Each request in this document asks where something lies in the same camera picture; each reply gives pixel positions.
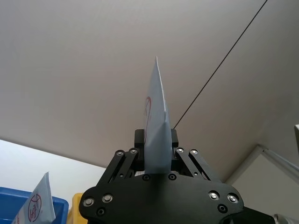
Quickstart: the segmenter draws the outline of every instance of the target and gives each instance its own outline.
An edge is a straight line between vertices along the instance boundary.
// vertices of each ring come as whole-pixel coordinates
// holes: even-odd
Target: yellow object
[[[72,199],[72,207],[67,215],[66,224],[87,224],[87,219],[84,219],[79,212],[79,203],[82,193],[76,193]]]

